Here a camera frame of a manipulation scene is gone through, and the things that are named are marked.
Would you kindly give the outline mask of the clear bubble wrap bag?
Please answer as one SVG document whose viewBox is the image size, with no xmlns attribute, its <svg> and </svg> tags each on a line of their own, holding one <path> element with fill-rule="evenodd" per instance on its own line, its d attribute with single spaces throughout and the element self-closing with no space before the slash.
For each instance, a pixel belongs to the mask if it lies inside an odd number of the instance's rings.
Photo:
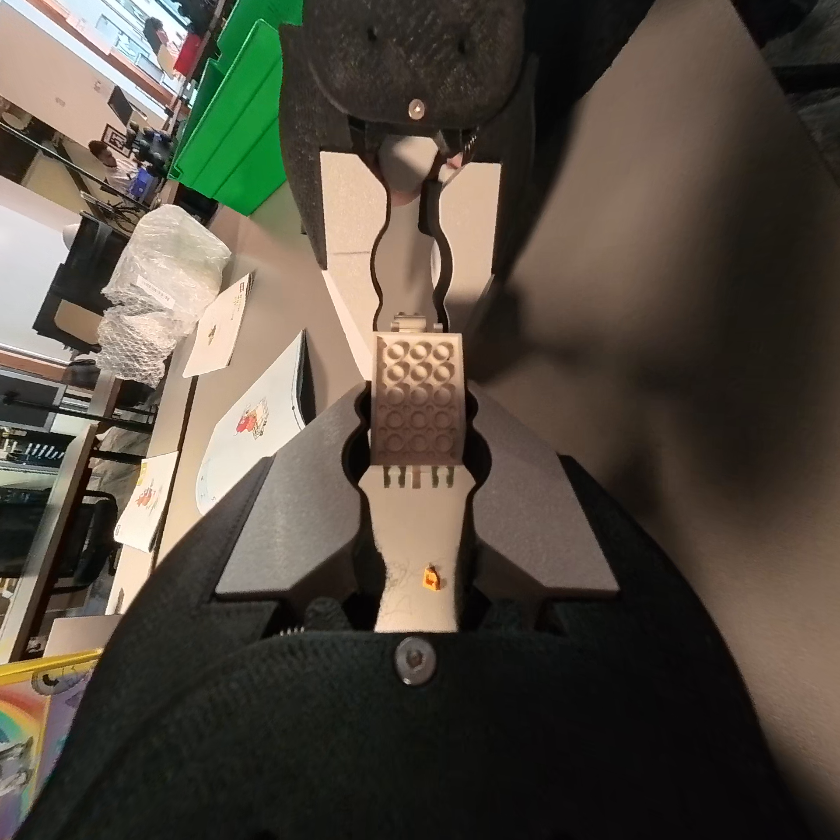
<svg viewBox="0 0 840 840">
<path fill-rule="evenodd" d="M 231 254 L 185 209 L 164 204 L 137 223 L 101 293 L 115 305 L 197 322 L 217 298 Z"/>
</svg>

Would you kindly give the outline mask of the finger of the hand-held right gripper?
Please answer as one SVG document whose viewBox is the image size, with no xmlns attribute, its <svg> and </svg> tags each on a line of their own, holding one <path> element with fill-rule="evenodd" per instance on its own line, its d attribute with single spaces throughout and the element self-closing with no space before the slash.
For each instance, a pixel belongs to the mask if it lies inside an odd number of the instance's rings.
<svg viewBox="0 0 840 840">
<path fill-rule="evenodd" d="M 444 331 L 468 333 L 494 279 L 499 163 L 447 161 L 423 186 L 419 226 L 432 239 L 432 301 Z"/>
<path fill-rule="evenodd" d="M 322 151 L 320 169 L 327 254 L 322 277 L 356 367 L 368 380 L 382 305 L 375 251 L 388 223 L 389 197 L 357 154 Z"/>
</svg>

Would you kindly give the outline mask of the colourful lego set box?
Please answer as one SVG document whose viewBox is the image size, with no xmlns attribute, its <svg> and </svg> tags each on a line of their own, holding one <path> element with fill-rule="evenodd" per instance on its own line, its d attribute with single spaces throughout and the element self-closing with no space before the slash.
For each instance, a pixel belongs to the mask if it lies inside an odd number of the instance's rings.
<svg viewBox="0 0 840 840">
<path fill-rule="evenodd" d="M 14 837 L 56 766 L 102 649 L 1 667 L 1 838 Z"/>
</svg>

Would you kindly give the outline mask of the green plastic bin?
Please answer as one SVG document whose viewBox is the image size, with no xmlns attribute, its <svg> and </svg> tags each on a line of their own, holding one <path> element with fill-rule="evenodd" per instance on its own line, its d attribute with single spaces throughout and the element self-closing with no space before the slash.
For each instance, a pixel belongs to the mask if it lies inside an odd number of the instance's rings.
<svg viewBox="0 0 840 840">
<path fill-rule="evenodd" d="M 259 19 L 190 136 L 171 179 L 251 215 L 286 180 L 278 114 L 282 60 L 277 28 Z"/>
<path fill-rule="evenodd" d="M 259 22 L 267 24 L 274 32 L 283 24 L 298 25 L 301 7 L 300 1 L 225 2 L 218 27 L 211 34 L 196 65 L 196 76 L 202 75 L 208 61 L 226 72 Z"/>
</svg>

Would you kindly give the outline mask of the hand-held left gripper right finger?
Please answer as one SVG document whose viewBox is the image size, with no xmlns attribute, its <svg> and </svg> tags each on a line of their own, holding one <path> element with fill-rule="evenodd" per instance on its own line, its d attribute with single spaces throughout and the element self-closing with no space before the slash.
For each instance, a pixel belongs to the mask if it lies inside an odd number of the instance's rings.
<svg viewBox="0 0 840 840">
<path fill-rule="evenodd" d="M 616 578 L 560 457 L 487 393 L 469 390 L 489 454 L 472 500 L 476 588 L 489 599 L 614 596 Z"/>
</svg>

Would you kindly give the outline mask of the large lego instruction booklet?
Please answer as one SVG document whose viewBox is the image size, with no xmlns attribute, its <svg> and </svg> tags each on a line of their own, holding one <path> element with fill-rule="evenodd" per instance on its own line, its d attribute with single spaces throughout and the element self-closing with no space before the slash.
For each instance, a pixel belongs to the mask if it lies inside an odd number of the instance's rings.
<svg viewBox="0 0 840 840">
<path fill-rule="evenodd" d="M 306 426 L 301 399 L 307 355 L 302 330 L 217 422 L 196 474 L 201 516 Z"/>
</svg>

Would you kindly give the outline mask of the bubble wrap sheet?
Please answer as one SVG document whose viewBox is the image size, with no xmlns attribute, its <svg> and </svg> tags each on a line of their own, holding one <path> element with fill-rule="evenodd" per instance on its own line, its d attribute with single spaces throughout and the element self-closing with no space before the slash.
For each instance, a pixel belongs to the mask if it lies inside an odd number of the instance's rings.
<svg viewBox="0 0 840 840">
<path fill-rule="evenodd" d="M 104 373 L 154 389 L 163 381 L 166 363 L 182 337 L 182 322 L 170 311 L 114 306 L 98 325 L 95 362 Z"/>
</svg>

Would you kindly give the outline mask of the small lego instruction booklet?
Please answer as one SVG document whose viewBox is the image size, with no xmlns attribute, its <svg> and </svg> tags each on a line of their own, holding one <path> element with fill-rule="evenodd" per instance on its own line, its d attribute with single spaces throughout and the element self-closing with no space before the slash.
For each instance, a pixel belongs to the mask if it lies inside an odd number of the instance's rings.
<svg viewBox="0 0 840 840">
<path fill-rule="evenodd" d="M 179 453 L 144 458 L 131 497 L 113 537 L 123 546 L 150 552 L 169 499 Z"/>
<path fill-rule="evenodd" d="M 255 272 L 231 283 L 207 307 L 196 325 L 195 340 L 182 377 L 212 373 L 229 366 L 245 315 Z"/>
</svg>

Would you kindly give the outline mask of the white lego plate assembly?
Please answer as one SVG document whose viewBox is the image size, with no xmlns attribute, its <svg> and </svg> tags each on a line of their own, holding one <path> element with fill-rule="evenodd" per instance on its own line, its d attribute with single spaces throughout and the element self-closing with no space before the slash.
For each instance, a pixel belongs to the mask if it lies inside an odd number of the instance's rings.
<svg viewBox="0 0 840 840">
<path fill-rule="evenodd" d="M 455 487 L 468 433 L 463 339 L 399 312 L 374 334 L 371 466 L 386 489 Z"/>
</svg>

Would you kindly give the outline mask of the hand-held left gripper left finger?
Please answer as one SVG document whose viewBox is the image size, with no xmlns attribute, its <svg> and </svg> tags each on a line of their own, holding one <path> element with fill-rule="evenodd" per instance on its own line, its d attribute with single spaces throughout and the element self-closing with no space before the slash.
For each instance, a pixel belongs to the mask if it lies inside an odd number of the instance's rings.
<svg viewBox="0 0 840 840">
<path fill-rule="evenodd" d="M 363 593 L 365 472 L 366 392 L 347 392 L 274 455 L 216 595 L 344 602 Z"/>
</svg>

